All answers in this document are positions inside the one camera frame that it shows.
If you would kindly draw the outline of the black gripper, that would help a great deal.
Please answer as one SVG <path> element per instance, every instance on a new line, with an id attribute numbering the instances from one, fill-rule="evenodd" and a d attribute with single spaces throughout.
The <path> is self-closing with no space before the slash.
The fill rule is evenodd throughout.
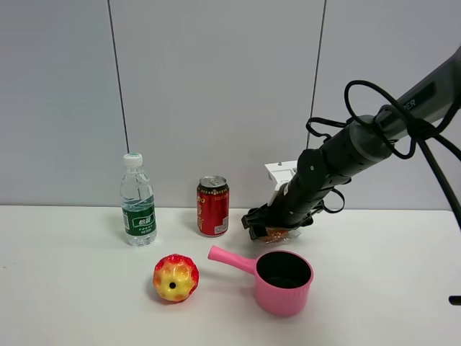
<path id="1" fill-rule="evenodd" d="M 249 228 L 252 241 L 274 241 L 274 229 L 293 230 L 312 224 L 313 215 L 325 211 L 338 213 L 325 206 L 323 199 L 330 192 L 339 194 L 337 185 L 351 182 L 350 177 L 328 173 L 300 173 L 283 187 L 269 207 L 250 209 L 241 223 Z"/>

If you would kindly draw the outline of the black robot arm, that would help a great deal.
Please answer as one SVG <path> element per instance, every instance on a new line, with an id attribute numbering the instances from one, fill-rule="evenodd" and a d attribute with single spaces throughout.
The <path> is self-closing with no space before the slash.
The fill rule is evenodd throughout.
<path id="1" fill-rule="evenodd" d="M 372 89 L 387 100 L 375 116 L 358 116 L 349 100 L 353 86 Z M 350 114 L 345 123 L 312 117 L 306 124 L 309 134 L 324 139 L 317 149 L 305 149 L 297 160 L 296 172 L 280 185 L 271 202 L 252 208 L 241 219 L 251 239 L 262 239 L 270 229 L 293 231 L 313 224 L 315 214 L 332 213 L 323 199 L 336 186 L 351 182 L 352 177 L 395 155 L 410 159 L 421 149 L 442 188 L 456 219 L 460 203 L 430 151 L 427 141 L 434 139 L 456 157 L 460 150 L 442 136 L 460 109 L 460 51 L 450 56 L 425 79 L 399 99 L 370 81 L 353 80 L 344 89 L 344 101 Z M 339 129 L 331 136 L 312 129 L 320 123 Z"/>

